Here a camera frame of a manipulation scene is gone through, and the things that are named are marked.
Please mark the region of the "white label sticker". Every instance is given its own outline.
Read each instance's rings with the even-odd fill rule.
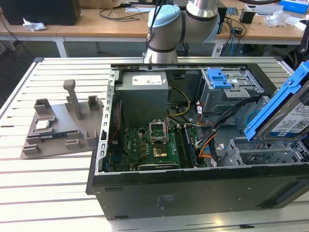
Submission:
[[[201,106],[198,106],[198,107],[197,107],[197,113],[198,113],[198,114],[201,115],[201,114],[203,113],[202,110],[203,110],[203,108],[202,108]]]
[[[238,83],[238,81],[235,80],[235,79],[228,79],[227,81],[228,81],[229,83]]]
[[[224,144],[218,144],[217,150],[224,150]]]
[[[133,86],[151,86],[151,85],[161,85],[162,80],[160,75],[144,75],[144,76],[133,76],[132,85]]]
[[[217,167],[217,162],[214,161],[214,159],[211,159],[211,164],[213,165],[213,167]]]
[[[309,125],[309,106],[298,104],[271,132],[279,132],[278,136],[285,133],[300,133]]]

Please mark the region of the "yellow cable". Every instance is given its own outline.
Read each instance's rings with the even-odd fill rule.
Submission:
[[[183,115],[185,113],[187,113],[189,110],[190,110],[190,100],[189,98],[178,88],[172,86],[172,88],[178,90],[188,101],[188,106],[187,106],[187,109],[184,111],[184,112],[181,112],[181,113],[178,113],[178,114],[171,114],[171,115],[167,115],[167,116],[170,116],[170,117],[174,117],[174,116],[180,116],[180,115]]]

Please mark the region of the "floor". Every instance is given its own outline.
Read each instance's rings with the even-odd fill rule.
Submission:
[[[67,52],[70,57],[140,57],[145,51],[145,43],[120,43],[120,42],[102,42],[100,47],[102,53],[96,52],[94,42],[66,42]],[[34,55],[34,57],[59,57],[58,49],[54,42],[35,42],[28,41],[25,47]],[[197,43],[190,44],[188,56],[211,56],[213,44]],[[231,48],[228,46],[222,56],[230,56]],[[239,53],[241,46],[233,54],[242,56]],[[246,54],[247,56],[260,56],[259,53]],[[11,53],[5,51],[0,55],[0,107],[10,96],[19,80],[23,77],[33,58],[23,48],[21,44],[16,44],[16,51]]]

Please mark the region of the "wooden desk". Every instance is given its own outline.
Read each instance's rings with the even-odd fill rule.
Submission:
[[[108,20],[99,15],[97,9],[82,9],[81,16],[77,20],[75,26],[61,26],[57,31],[58,36],[94,36],[94,37],[142,37],[146,40],[148,26],[147,22],[140,16],[138,21],[132,22],[116,22]],[[136,13],[112,13],[110,17],[124,17],[134,15]],[[144,13],[143,17],[148,20],[148,13]]]
[[[232,15],[231,18],[239,21],[241,9],[245,4],[238,0],[221,0],[226,7],[236,7],[239,10],[239,15]],[[243,39],[250,40],[297,40],[300,43],[304,32],[294,26],[286,25],[285,27],[269,28],[264,23],[265,16],[255,15],[251,24],[244,24],[247,28],[247,33]],[[233,22],[233,26],[241,27],[236,22]],[[224,23],[221,34],[217,35],[217,39],[228,39],[230,35],[229,26]]]
[[[237,7],[242,9],[244,3],[238,0],[221,0],[227,7]],[[111,17],[122,17],[133,15],[135,13],[112,13]],[[22,26],[8,25],[9,30],[22,41],[54,41],[57,44],[61,57],[68,57],[65,50],[64,42],[69,41],[87,41],[97,42],[97,51],[99,49],[98,42],[144,42],[146,40],[148,26],[142,17],[139,21],[132,22],[115,22],[102,18],[97,9],[82,9],[81,16],[75,26],[57,26],[47,25],[46,30],[31,32]],[[239,15],[231,16],[239,21]],[[246,24],[247,34],[241,39],[242,44],[295,44],[299,45],[303,36],[303,31],[292,27],[276,27],[268,28],[264,23],[264,16],[255,15],[251,24]],[[223,45],[230,36],[229,26],[224,23],[221,34],[216,36],[213,41],[215,43],[212,56],[219,56]],[[0,23],[0,40],[14,40],[5,27]]]

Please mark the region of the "green motherboard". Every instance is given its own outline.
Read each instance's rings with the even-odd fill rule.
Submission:
[[[179,144],[175,138],[177,128],[168,127],[167,142],[164,144],[151,143],[149,128],[125,128],[123,140],[118,152],[110,153],[109,168],[111,172],[137,171],[138,166],[146,164],[173,165],[172,168],[181,168],[179,158]],[[197,132],[194,127],[188,127],[188,136],[191,145],[197,141]],[[152,128],[152,136],[163,136],[162,128]]]

